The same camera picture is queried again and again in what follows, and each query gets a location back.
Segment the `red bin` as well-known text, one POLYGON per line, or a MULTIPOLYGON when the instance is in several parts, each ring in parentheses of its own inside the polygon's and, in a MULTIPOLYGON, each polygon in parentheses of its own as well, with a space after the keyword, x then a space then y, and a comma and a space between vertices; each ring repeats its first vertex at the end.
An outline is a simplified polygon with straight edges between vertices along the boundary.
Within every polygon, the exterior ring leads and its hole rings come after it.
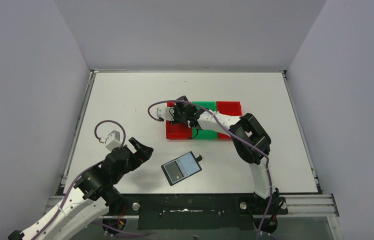
POLYGON ((171 124, 169 121, 166 121, 165 131, 167 140, 187 140, 192 138, 192 130, 186 123, 171 124))
POLYGON ((224 115, 242 116, 242 107, 239 101, 217 101, 216 110, 224 115))

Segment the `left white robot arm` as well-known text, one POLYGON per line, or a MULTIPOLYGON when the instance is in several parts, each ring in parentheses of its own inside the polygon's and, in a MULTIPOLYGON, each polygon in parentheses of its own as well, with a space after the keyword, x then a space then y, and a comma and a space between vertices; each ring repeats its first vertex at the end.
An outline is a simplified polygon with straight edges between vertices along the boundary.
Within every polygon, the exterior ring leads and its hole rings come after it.
POLYGON ((119 146, 104 160, 76 177, 62 200, 32 226, 15 230, 9 240, 52 240, 72 237, 81 228, 109 212, 123 212, 124 196, 115 185, 122 177, 148 161, 154 149, 134 137, 128 140, 134 147, 119 146))

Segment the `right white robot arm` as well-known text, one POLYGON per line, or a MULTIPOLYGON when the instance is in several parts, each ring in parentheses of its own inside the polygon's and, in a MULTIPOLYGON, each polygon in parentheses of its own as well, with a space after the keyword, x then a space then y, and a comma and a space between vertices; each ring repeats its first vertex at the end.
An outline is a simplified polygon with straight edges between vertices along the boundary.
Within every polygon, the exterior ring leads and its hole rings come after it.
POLYGON ((239 157, 249 164, 254 181, 254 193, 262 199, 273 196, 273 181, 269 168, 271 138, 254 115, 232 116, 212 111, 185 96, 178 98, 162 115, 171 124, 187 124, 189 128, 229 135, 239 157))

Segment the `green bin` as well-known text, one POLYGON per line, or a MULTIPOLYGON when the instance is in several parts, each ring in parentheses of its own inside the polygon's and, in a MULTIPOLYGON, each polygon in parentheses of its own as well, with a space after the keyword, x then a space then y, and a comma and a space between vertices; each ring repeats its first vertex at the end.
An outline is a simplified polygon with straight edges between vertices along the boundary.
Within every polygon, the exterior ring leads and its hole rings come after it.
MULTIPOLYGON (((194 101, 193 103, 212 111, 216 111, 217 109, 215 101, 194 101)), ((212 130, 197 130, 196 128, 192 128, 191 137, 197 140, 216 140, 218 133, 212 130)))

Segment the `black leather card holder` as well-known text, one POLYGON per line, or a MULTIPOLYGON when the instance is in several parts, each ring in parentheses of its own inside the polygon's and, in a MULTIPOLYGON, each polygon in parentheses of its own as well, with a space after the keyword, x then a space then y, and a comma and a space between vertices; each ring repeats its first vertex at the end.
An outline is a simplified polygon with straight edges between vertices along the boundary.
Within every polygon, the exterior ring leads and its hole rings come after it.
POLYGON ((203 159, 203 157, 201 155, 198 155, 198 156, 195 156, 191 151, 190 152, 187 152, 165 164, 163 164, 161 166, 161 169, 169 183, 170 186, 173 186, 193 175, 195 175, 196 173, 200 172, 202 170, 199 162, 203 159), (180 170, 182 171, 183 173, 183 178, 176 181, 176 182, 172 182, 167 171, 166 171, 166 165, 168 165, 169 163, 172 163, 172 162, 176 162, 180 168, 180 170))

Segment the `dark card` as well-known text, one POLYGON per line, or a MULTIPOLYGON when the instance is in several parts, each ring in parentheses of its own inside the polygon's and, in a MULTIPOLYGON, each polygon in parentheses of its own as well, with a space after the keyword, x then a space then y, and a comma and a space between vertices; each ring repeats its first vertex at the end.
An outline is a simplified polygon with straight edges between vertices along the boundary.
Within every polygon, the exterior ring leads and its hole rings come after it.
POLYGON ((172 182, 176 182, 183 178, 183 173, 176 162, 171 162, 166 165, 166 171, 172 182))

